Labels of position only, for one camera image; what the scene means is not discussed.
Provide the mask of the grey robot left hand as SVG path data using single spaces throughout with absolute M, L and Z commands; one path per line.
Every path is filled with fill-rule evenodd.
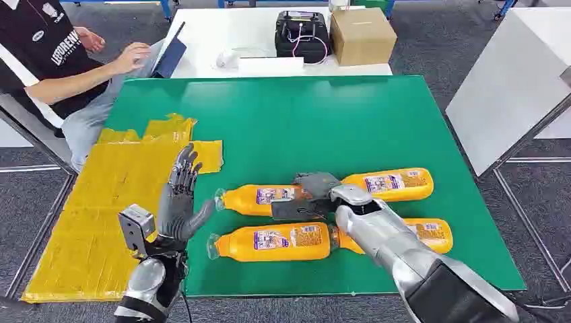
M 181 244 L 187 244 L 216 210 L 213 197 L 204 200 L 198 211 L 194 209 L 197 177 L 203 166 L 197 158 L 193 143 L 182 148 L 159 202 L 158 234 Z

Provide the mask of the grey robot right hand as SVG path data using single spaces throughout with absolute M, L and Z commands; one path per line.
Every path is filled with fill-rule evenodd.
M 288 201 L 271 203 L 271 216 L 277 221 L 310 221 L 326 219 L 335 210 L 331 190 L 341 182 L 327 172 L 297 173 L 294 184 L 301 189 Z

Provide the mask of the person's left hand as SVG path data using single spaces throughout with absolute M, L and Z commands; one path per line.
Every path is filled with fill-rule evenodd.
M 87 51 L 101 52 L 105 48 L 106 43 L 103 37 L 85 27 L 73 27 L 73 29 L 79 36 L 79 41 Z

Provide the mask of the person's right hand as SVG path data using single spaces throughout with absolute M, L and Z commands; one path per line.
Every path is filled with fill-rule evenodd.
M 150 53 L 150 45 L 134 42 L 128 45 L 110 65 L 116 75 L 128 73 L 144 66 L 144 60 Z

